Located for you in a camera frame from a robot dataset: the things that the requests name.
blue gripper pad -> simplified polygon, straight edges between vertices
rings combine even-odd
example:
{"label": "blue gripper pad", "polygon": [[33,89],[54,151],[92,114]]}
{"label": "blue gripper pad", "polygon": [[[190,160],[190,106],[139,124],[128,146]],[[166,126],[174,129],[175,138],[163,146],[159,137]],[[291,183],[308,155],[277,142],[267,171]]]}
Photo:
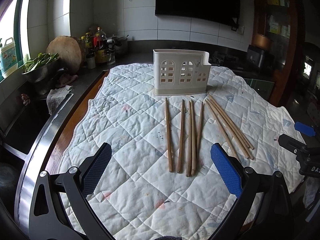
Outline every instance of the blue gripper pad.
{"label": "blue gripper pad", "polygon": [[87,157],[87,159],[94,158],[91,165],[88,167],[84,176],[82,177],[82,195],[86,198],[88,195],[92,194],[101,179],[109,161],[112,157],[111,146],[104,143],[94,156]]}
{"label": "blue gripper pad", "polygon": [[316,135],[315,130],[313,129],[313,127],[307,126],[301,122],[296,122],[294,124],[294,128],[298,131],[298,132],[302,132],[303,134],[312,137]]}
{"label": "blue gripper pad", "polygon": [[210,155],[229,193],[239,198],[242,192],[241,177],[229,161],[227,153],[219,143],[215,143],[211,146]]}

white quilted mat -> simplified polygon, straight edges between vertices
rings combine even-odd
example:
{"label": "white quilted mat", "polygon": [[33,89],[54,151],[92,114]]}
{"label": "white quilted mat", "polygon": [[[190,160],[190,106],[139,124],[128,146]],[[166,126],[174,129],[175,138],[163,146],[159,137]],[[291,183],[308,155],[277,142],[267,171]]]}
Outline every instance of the white quilted mat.
{"label": "white quilted mat", "polygon": [[[94,155],[103,142],[113,156],[94,194],[87,200],[116,239],[148,240],[161,236],[208,239],[230,210],[230,195],[211,158],[211,145],[219,142],[230,154],[209,109],[204,108],[204,126],[196,176],[187,178],[185,133],[183,174],[168,171],[165,97],[153,91],[153,65],[131,64],[113,68],[96,98],[77,125],[60,162],[60,173]],[[208,91],[226,110],[255,149],[255,159],[242,156],[232,139],[243,166],[258,173],[280,170],[291,193],[303,180],[295,155],[278,145],[278,137],[288,134],[303,142],[286,109],[263,100],[245,81],[228,68],[212,67]],[[196,123],[206,94],[168,97],[171,116],[173,163],[176,170],[180,136],[181,100],[186,106],[195,101]],[[260,195],[255,199],[246,222],[253,220]],[[83,232],[65,196],[63,201],[75,229]]]}

plastic jug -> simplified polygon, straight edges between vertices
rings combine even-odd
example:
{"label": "plastic jug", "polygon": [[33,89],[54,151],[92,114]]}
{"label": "plastic jug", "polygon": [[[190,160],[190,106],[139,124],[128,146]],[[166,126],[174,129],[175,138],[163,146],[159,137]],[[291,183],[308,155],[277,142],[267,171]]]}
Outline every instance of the plastic jug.
{"label": "plastic jug", "polygon": [[4,78],[18,68],[16,47],[13,38],[7,39],[4,46],[0,47],[0,68]]}

round cutting board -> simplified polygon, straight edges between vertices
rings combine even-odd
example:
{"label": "round cutting board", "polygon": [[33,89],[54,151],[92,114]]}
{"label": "round cutting board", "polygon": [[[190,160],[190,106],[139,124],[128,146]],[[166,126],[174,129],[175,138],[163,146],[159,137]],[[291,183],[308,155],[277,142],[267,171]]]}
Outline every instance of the round cutting board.
{"label": "round cutting board", "polygon": [[46,53],[60,55],[61,63],[74,75],[80,68],[82,62],[82,51],[76,38],[69,36],[58,36],[50,42]]}

chopstick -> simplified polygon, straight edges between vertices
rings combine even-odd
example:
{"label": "chopstick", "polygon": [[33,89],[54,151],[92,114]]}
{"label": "chopstick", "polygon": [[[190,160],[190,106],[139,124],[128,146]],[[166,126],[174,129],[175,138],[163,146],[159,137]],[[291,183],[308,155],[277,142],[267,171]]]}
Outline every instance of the chopstick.
{"label": "chopstick", "polygon": [[201,134],[202,134],[202,122],[203,122],[203,102],[201,102],[201,109],[200,109],[200,119],[198,124],[198,131],[197,131],[197,159],[200,151],[200,140],[201,140]]}
{"label": "chopstick", "polygon": [[178,169],[177,169],[178,173],[181,173],[181,166],[182,166],[183,132],[184,132],[184,100],[182,100],[182,105],[181,105],[180,146],[179,146]]}
{"label": "chopstick", "polygon": [[186,176],[190,177],[192,168],[192,118],[191,118],[191,102],[189,102],[189,131],[188,131],[188,157]]}
{"label": "chopstick", "polygon": [[191,128],[192,128],[192,170],[191,176],[196,173],[196,130],[195,130],[195,109],[191,101]]}
{"label": "chopstick", "polygon": [[229,129],[229,131],[231,132],[232,136],[235,138],[237,144],[239,145],[239,147],[241,148],[244,156],[248,159],[250,157],[249,155],[249,150],[248,148],[245,146],[244,142],[241,141],[241,139],[237,136],[237,134],[235,133],[234,129],[232,126],[230,126],[228,124],[228,122],[223,118],[223,116],[221,115],[221,113],[217,110],[216,106],[213,105],[213,103],[209,100],[208,104],[212,107],[212,109],[216,110],[217,113],[219,113],[222,121],[224,122],[225,126]]}
{"label": "chopstick", "polygon": [[252,149],[252,150],[254,150],[253,145],[252,145],[252,144],[250,143],[250,141],[244,136],[243,132],[234,124],[234,122],[230,119],[230,117],[223,111],[223,109],[221,108],[221,106],[219,106],[219,104],[214,100],[214,98],[213,98],[211,95],[208,94],[208,96],[209,96],[210,100],[217,106],[217,108],[219,109],[219,112],[220,112],[222,115],[224,115],[225,119],[228,120],[228,121],[231,123],[231,125],[235,128],[235,130],[238,131],[238,134],[240,135],[240,137],[241,137],[244,141],[246,141],[247,147],[250,148],[250,149]]}
{"label": "chopstick", "polygon": [[170,136],[170,122],[169,122],[169,108],[168,108],[168,100],[165,98],[165,118],[167,125],[167,146],[168,146],[168,164],[169,171],[172,172],[172,152],[171,152],[171,136]]}
{"label": "chopstick", "polygon": [[207,106],[209,107],[209,110],[210,110],[213,118],[216,120],[216,122],[217,122],[217,124],[218,124],[218,127],[219,127],[219,129],[220,129],[220,132],[222,133],[222,135],[224,136],[225,140],[227,141],[227,143],[228,143],[228,145],[229,145],[229,148],[230,148],[233,156],[236,157],[236,158],[239,160],[238,155],[237,155],[237,153],[236,153],[236,151],[235,151],[235,149],[234,149],[234,147],[233,147],[233,145],[232,145],[232,143],[231,143],[228,135],[226,134],[225,130],[223,129],[223,127],[222,127],[222,125],[221,125],[218,117],[217,117],[216,114],[214,113],[213,109],[212,109],[211,106],[209,105],[209,103],[208,103],[209,101],[206,100],[206,102],[207,102]]}

